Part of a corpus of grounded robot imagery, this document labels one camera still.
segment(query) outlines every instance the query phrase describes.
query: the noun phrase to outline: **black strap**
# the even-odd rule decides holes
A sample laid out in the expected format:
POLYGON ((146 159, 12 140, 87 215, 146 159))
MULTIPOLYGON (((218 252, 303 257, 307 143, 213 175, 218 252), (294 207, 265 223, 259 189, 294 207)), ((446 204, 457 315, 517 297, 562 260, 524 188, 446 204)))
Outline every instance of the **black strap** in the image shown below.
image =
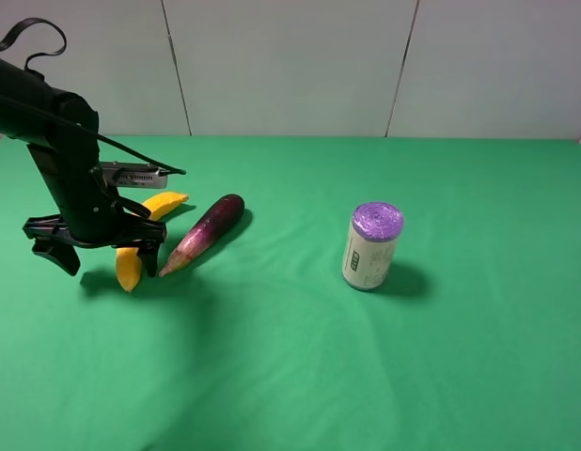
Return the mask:
POLYGON ((4 39, 0 41, 0 52, 4 52, 8 47, 14 44, 15 40, 17 40, 17 38, 19 37, 19 35, 21 35, 25 28, 29 28, 31 25, 35 25, 36 23, 46 23, 50 25, 52 28, 54 28, 58 32, 58 34, 61 35, 61 38, 63 38, 63 46, 56 52, 52 52, 51 54, 39 52, 37 54, 32 54, 28 56, 27 59, 25 60, 25 70, 29 70, 27 66, 29 65, 29 61, 31 61, 32 59, 38 56, 58 56, 65 52, 65 49, 67 49, 67 38, 65 37, 65 33, 63 33, 63 30, 61 30, 54 23, 47 21, 46 19, 41 19, 40 17, 30 17, 28 19, 20 21, 8 31, 4 39))

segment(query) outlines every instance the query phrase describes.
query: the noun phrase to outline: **white wall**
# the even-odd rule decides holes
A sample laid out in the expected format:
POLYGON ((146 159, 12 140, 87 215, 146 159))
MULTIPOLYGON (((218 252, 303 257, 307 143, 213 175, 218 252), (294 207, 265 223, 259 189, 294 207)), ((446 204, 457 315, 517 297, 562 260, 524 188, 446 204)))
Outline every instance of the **white wall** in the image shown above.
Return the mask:
MULTIPOLYGON (((55 22, 69 41, 64 54, 31 67, 84 97, 102 132, 188 133, 159 0, 0 0, 0 40, 27 17, 55 22)), ((38 24, 0 57, 22 67, 29 54, 60 46, 60 36, 38 24)))
POLYGON ((581 0, 423 0, 391 135, 581 136, 581 0))
POLYGON ((385 134, 414 0, 165 6, 193 134, 385 134))

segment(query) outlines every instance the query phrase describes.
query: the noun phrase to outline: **table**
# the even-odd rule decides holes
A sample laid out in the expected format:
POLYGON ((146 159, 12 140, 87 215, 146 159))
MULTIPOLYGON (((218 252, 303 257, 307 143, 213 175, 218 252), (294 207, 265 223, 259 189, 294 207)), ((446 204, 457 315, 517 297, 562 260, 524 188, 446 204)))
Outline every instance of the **table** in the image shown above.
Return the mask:
POLYGON ((581 450, 578 144, 121 141, 188 170, 162 264, 221 195, 247 214, 132 294, 110 248, 69 277, 31 254, 21 226, 56 208, 3 139, 1 450, 581 450), (405 228, 385 285, 360 292, 340 266, 372 200, 405 228))

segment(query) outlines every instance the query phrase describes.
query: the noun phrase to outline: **label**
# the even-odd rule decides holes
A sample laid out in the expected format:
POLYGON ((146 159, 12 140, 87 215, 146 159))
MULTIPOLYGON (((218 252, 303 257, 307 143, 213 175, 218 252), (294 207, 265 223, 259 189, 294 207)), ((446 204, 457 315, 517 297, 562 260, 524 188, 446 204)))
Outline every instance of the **label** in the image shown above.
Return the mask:
POLYGON ((372 242, 362 238, 349 223, 349 235, 343 258, 343 276, 356 288, 371 289, 381 285, 395 254, 397 238, 372 242))

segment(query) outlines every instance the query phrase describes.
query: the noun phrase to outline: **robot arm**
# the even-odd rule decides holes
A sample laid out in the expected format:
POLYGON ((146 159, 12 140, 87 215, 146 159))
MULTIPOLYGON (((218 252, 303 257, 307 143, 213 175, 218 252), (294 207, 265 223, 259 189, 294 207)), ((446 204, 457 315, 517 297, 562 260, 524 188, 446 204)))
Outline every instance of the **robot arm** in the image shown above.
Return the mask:
MULTIPOLYGON (((48 21, 31 18, 18 23, 0 43, 0 51, 34 23, 48 21)), ((64 50, 65 46, 54 54, 64 50)), ((59 214, 29 218, 25 223, 25 234, 35 241, 34 254, 75 275, 80 261, 73 246, 137 247, 149 275, 154 276, 165 225, 149 220, 150 212, 142 205, 121 197, 118 186, 163 188, 167 175, 185 171, 99 135, 98 114, 82 97, 49 86, 41 74, 27 67, 38 55, 46 54, 30 56, 25 70, 0 59, 0 133, 28 143, 59 210, 59 214), (98 140, 149 164, 100 163, 98 140)))

